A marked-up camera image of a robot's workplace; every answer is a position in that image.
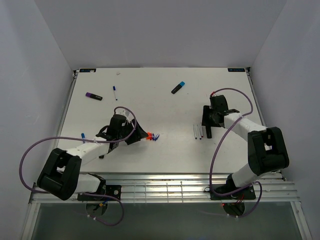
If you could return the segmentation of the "large blue capped marker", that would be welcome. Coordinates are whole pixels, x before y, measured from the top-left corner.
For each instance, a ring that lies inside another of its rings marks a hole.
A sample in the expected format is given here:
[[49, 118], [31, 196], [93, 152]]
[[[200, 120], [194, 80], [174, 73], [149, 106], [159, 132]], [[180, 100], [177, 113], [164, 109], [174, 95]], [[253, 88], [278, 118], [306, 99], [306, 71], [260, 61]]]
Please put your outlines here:
[[84, 133], [81, 133], [81, 139], [82, 139], [82, 143], [85, 144], [86, 143], [86, 137]]

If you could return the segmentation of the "left blue corner label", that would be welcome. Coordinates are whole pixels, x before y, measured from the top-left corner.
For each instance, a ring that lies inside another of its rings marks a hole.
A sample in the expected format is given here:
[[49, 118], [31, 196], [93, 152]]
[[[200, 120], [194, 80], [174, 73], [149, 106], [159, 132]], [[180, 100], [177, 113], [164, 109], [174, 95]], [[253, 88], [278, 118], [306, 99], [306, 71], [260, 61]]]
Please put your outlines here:
[[81, 68], [79, 70], [80, 73], [95, 73], [96, 72], [96, 68]]

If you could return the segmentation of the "aluminium frame rail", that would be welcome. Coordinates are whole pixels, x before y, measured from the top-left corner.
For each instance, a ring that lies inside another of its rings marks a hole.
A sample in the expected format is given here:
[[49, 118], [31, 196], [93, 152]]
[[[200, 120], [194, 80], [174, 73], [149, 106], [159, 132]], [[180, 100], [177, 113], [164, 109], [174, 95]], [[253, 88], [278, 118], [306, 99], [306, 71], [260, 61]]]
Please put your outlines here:
[[[109, 185], [120, 185], [122, 203], [209, 203], [209, 176], [207, 174], [105, 174]], [[300, 197], [292, 181], [285, 181], [279, 172], [263, 176], [261, 202], [298, 202]]]

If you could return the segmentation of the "small blue capped pen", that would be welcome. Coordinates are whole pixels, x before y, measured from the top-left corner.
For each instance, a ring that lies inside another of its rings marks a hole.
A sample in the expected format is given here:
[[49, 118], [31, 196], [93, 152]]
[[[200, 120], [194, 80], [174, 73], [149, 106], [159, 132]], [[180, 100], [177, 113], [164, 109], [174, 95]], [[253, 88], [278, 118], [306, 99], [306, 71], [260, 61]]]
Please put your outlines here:
[[115, 98], [115, 100], [116, 100], [116, 101], [118, 101], [116, 87], [115, 87], [115, 86], [113, 86], [112, 88], [113, 88], [114, 98]]

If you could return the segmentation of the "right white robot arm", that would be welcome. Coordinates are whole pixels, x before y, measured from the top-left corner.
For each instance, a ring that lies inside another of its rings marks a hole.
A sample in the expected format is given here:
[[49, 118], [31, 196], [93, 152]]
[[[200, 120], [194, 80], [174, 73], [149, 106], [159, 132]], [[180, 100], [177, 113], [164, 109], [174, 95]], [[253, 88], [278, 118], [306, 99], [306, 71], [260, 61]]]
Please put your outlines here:
[[203, 107], [202, 126], [208, 139], [212, 138], [212, 128], [224, 128], [240, 136], [247, 143], [247, 163], [230, 174], [224, 185], [215, 188], [209, 185], [210, 192], [218, 197], [229, 196], [237, 199], [261, 176], [279, 171], [289, 166], [290, 160], [282, 131], [278, 127], [266, 127], [249, 120], [246, 114], [230, 109], [224, 95], [211, 94], [210, 104]]

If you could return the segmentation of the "orange capped black highlighter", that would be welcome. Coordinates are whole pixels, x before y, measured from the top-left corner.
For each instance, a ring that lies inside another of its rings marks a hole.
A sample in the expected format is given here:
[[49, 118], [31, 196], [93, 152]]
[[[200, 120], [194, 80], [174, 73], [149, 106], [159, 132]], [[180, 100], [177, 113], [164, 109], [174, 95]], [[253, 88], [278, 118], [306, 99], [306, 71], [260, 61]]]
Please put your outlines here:
[[205, 131], [206, 131], [206, 137], [207, 137], [208, 139], [211, 139], [211, 138], [212, 138], [211, 126], [206, 125], [206, 126], [205, 126]]

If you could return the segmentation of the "purple capped black highlighter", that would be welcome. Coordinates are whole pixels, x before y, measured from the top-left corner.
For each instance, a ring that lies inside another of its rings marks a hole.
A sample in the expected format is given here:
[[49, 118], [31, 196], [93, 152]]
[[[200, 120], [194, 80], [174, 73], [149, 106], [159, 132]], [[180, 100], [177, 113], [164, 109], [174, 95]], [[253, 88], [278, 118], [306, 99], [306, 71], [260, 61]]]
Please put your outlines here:
[[99, 96], [99, 95], [96, 95], [96, 94], [93, 94], [93, 93], [90, 93], [90, 92], [87, 92], [85, 94], [85, 96], [88, 97], [88, 98], [94, 99], [94, 100], [98, 100], [98, 101], [101, 101], [103, 99], [102, 96]]

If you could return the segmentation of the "orange highlighter cap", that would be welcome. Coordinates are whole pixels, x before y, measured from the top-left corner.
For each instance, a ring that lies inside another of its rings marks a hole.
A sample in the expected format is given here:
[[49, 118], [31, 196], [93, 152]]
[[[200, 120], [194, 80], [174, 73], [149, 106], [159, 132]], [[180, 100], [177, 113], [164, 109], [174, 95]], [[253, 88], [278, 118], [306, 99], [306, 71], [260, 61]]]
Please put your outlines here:
[[148, 137], [147, 137], [146, 139], [147, 139], [147, 140], [151, 140], [151, 135], [152, 135], [152, 133], [148, 132], [147, 134], [148, 134]]

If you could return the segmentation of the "blue corner label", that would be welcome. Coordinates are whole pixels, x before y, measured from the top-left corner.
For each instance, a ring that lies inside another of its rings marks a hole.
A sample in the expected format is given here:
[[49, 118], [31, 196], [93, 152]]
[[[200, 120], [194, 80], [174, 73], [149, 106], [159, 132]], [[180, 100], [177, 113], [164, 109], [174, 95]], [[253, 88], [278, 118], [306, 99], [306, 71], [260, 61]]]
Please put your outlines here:
[[228, 70], [228, 72], [240, 72], [240, 73], [242, 73], [242, 72], [245, 72], [246, 70], [244, 69], [244, 68], [228, 68], [227, 69]]
[[96, 68], [81, 68], [79, 70], [80, 73], [95, 73], [96, 72]]

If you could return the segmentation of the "right blue corner label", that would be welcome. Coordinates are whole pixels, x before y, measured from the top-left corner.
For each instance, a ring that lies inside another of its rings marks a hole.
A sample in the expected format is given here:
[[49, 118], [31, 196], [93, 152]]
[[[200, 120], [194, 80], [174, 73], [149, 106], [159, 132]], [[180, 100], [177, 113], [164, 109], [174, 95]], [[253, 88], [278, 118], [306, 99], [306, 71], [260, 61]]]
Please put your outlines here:
[[228, 70], [228, 72], [240, 72], [240, 73], [242, 73], [242, 72], [245, 72], [246, 70], [244, 69], [244, 68], [228, 68], [227, 69]]

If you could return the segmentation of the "blue capped black highlighter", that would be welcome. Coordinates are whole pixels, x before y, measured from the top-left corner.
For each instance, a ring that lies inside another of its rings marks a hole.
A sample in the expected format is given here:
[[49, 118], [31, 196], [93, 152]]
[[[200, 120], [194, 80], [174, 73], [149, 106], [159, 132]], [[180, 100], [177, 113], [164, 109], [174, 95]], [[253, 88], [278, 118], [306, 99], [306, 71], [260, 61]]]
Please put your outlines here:
[[171, 93], [176, 94], [183, 86], [185, 85], [184, 81], [181, 81], [172, 91]]

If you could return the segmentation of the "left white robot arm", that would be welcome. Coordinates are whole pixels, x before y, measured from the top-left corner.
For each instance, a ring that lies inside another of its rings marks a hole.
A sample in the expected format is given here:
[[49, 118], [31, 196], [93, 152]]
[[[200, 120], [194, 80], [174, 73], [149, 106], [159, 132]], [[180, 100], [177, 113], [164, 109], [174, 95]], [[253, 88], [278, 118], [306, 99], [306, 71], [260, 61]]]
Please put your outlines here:
[[122, 139], [131, 145], [148, 136], [135, 119], [128, 120], [124, 115], [114, 114], [109, 125], [101, 128], [92, 142], [67, 150], [53, 149], [38, 177], [37, 186], [61, 200], [82, 193], [100, 200], [106, 195], [106, 180], [96, 174], [80, 173], [81, 166], [109, 154]]

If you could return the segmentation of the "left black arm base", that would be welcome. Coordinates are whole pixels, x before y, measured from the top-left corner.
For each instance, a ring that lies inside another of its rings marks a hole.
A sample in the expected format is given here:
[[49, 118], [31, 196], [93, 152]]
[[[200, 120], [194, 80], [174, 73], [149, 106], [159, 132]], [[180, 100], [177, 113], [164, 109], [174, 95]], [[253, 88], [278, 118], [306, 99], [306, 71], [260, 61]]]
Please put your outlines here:
[[[104, 185], [100, 187], [96, 192], [93, 194], [95, 195], [108, 195], [111, 197], [114, 197], [118, 200], [121, 199], [121, 193], [122, 193], [122, 186], [121, 185]], [[77, 195], [77, 200], [78, 201], [105, 201], [108, 200], [106, 197], [98, 197], [98, 196], [89, 196], [89, 195], [83, 195], [83, 194], [78, 194]]]

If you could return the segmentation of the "white pen blue end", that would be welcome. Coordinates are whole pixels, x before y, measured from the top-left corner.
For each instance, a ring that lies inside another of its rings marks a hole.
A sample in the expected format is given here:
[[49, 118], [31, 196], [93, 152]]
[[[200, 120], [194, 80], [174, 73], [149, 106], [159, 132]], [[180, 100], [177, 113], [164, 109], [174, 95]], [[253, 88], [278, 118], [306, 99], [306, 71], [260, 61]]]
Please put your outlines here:
[[197, 128], [194, 124], [192, 125], [192, 129], [193, 129], [194, 138], [197, 140], [198, 139], [198, 132], [197, 132]]

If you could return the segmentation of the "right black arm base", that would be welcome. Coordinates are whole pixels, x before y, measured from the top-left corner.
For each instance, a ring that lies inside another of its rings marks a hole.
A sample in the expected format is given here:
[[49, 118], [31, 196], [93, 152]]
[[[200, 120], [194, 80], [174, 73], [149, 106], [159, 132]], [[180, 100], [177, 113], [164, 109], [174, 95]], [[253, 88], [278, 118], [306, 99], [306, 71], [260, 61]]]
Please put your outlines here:
[[254, 187], [252, 185], [243, 188], [243, 189], [238, 189], [238, 188], [230, 188], [227, 187], [226, 184], [224, 185], [219, 185], [219, 184], [214, 184], [215, 187], [214, 192], [211, 191], [210, 187], [207, 186], [204, 188], [203, 192], [209, 194], [209, 198], [211, 200], [255, 200], [256, 199], [256, 194]]

